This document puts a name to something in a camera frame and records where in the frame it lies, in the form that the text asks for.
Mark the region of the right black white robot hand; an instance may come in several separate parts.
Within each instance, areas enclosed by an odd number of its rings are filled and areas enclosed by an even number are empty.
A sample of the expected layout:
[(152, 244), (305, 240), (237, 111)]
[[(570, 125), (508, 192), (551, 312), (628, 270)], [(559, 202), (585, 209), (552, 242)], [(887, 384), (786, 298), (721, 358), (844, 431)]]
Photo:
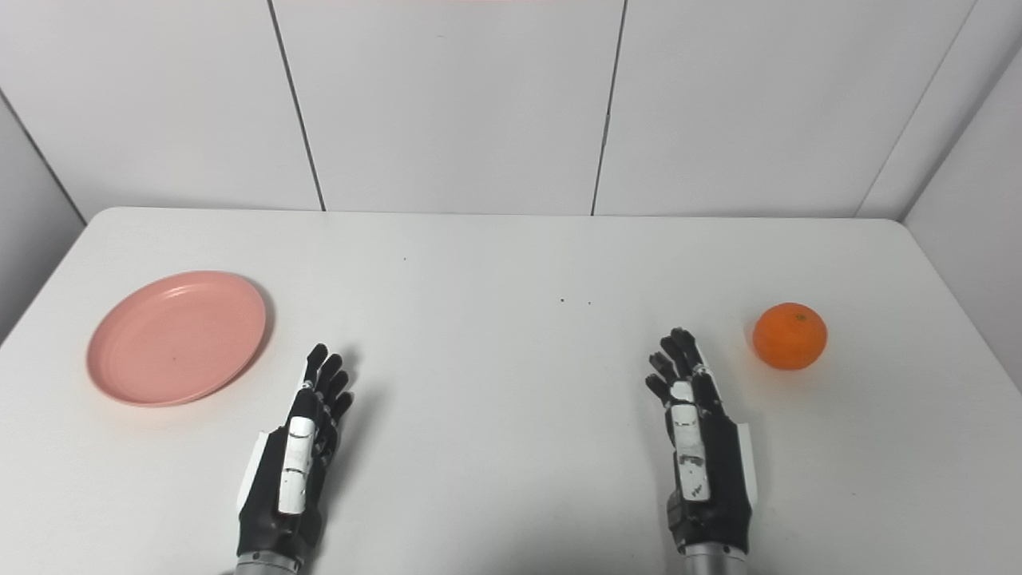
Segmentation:
[(675, 327), (651, 354), (647, 388), (664, 408), (673, 449), (668, 528), (679, 550), (701, 545), (751, 549), (757, 498), (751, 433), (723, 406), (718, 385), (695, 336)]

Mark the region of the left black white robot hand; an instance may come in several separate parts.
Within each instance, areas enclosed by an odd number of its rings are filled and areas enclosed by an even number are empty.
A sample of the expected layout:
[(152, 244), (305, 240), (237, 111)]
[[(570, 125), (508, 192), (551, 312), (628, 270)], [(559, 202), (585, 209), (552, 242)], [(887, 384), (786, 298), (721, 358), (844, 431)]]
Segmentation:
[(310, 350), (282, 425), (256, 439), (237, 498), (236, 574), (299, 574), (323, 535), (321, 497), (353, 404), (343, 357)]

